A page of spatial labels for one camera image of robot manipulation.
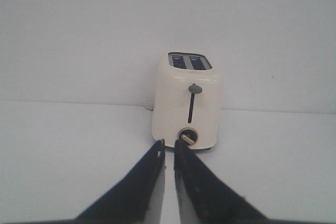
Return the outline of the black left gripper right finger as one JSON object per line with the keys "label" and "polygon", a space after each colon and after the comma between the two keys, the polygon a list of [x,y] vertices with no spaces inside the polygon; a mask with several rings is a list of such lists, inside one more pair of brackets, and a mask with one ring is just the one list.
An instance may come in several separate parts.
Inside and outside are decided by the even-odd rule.
{"label": "black left gripper right finger", "polygon": [[174,171],[181,220],[267,220],[180,140],[175,141]]}

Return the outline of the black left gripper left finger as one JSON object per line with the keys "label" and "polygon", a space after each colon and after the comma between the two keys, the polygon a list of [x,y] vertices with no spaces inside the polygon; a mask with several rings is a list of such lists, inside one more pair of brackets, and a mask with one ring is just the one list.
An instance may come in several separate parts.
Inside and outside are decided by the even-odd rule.
{"label": "black left gripper left finger", "polygon": [[158,140],[114,187],[76,220],[160,220],[165,184],[164,141]]}

